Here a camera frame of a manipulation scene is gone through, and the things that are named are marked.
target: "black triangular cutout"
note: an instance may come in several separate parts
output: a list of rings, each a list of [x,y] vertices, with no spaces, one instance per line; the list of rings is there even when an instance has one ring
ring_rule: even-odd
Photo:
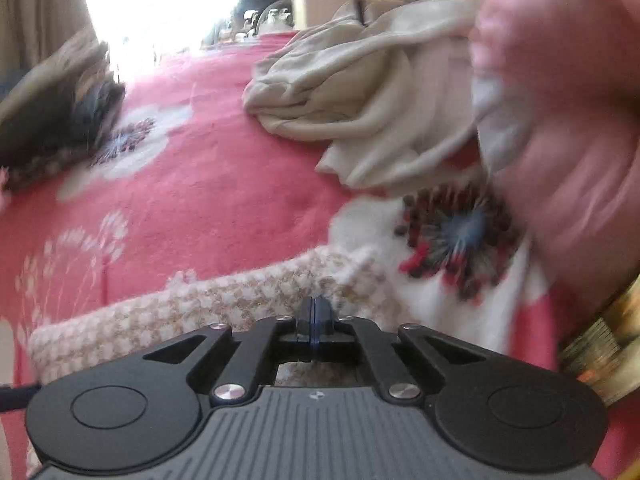
[[[452,365],[468,365],[471,363],[486,361],[486,358],[479,354],[475,354],[465,348],[453,346],[441,339],[429,336],[425,336],[425,339],[427,340],[427,343],[429,343],[429,345],[438,352],[438,354],[444,357]]]
[[[195,335],[151,352],[151,354],[145,355],[143,359],[177,365],[184,361],[205,339],[206,337],[203,335]]]

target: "beige curtain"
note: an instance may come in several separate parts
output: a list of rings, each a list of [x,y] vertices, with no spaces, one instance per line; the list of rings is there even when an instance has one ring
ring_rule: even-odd
[[[0,0],[0,76],[32,68],[87,27],[85,0]]]

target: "silver screw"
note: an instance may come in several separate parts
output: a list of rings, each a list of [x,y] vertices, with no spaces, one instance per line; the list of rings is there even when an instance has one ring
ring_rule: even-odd
[[[415,399],[420,395],[420,388],[411,383],[393,384],[389,388],[389,395],[395,399]]]
[[[222,400],[236,400],[244,397],[245,389],[240,384],[221,384],[213,394]]]

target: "pink blanket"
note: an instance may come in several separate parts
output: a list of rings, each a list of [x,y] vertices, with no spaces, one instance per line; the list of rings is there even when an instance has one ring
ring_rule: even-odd
[[[121,123],[155,121],[135,151],[14,197],[0,217],[0,324],[14,335],[15,359],[0,382],[31,379],[24,345],[35,326],[326,242],[329,220],[351,199],[335,177],[314,171],[326,146],[272,137],[241,107],[251,65],[287,39],[172,60],[128,89]],[[523,305],[511,353],[553,367],[556,312],[547,294]],[[607,477],[637,450],[636,400],[611,410],[596,461]],[[1,421],[20,480],[22,414]]]

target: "bed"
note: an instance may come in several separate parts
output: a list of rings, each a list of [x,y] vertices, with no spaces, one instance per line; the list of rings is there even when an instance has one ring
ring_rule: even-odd
[[[327,243],[332,217],[355,195],[314,171],[326,143],[270,136],[241,106],[252,64],[290,37],[165,60],[127,88],[119,125],[152,125],[135,150],[13,197],[0,217],[0,383],[33,379],[25,347],[40,325]],[[558,301],[545,291],[520,305],[513,356],[555,366]],[[596,460],[608,478],[635,458],[639,402],[610,410]],[[0,472],[24,478],[22,413],[1,421],[10,467]]]

